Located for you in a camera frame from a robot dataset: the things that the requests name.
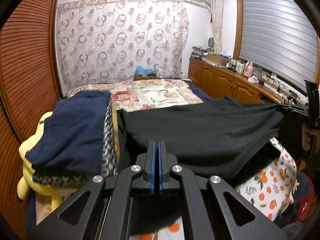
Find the window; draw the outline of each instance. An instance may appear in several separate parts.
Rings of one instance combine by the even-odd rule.
[[[239,57],[305,91],[316,72],[317,34],[293,0],[243,0]]]

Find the human hand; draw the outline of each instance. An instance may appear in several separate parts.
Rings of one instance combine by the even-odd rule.
[[[309,129],[305,124],[302,125],[302,147],[304,150],[310,149],[310,140],[313,135],[316,140],[316,153],[320,150],[320,130],[317,129]]]

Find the triangular cutout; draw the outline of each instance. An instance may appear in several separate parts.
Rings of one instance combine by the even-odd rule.
[[[89,191],[85,191],[84,193],[82,193],[70,206],[68,206],[68,208],[66,208],[59,215],[59,218],[72,226],[76,226],[79,222],[82,211],[89,199],[89,196]]]
[[[233,195],[229,192],[224,192],[223,196],[227,201],[232,216],[237,226],[242,227],[245,224],[253,221],[255,215],[252,214],[244,205],[242,205]]]

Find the metal bolt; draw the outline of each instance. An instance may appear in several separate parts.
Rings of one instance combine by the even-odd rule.
[[[175,165],[172,167],[172,170],[175,172],[180,172],[182,171],[182,167],[180,165]]]
[[[103,177],[100,175],[97,175],[97,176],[94,176],[92,180],[95,183],[100,183],[103,180]]]
[[[133,165],[133,166],[131,166],[131,170],[137,172],[137,171],[141,170],[141,167],[139,165]]]
[[[218,184],[221,182],[221,178],[219,176],[212,176],[210,178],[211,182],[214,183],[214,184]]]

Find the wall curtain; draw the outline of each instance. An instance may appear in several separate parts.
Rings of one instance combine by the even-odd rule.
[[[211,0],[212,11],[212,35],[214,42],[214,52],[219,54],[222,52],[222,15],[223,15],[223,0]]]
[[[132,81],[137,65],[182,76],[188,38],[180,0],[82,0],[58,5],[57,53],[67,89]]]

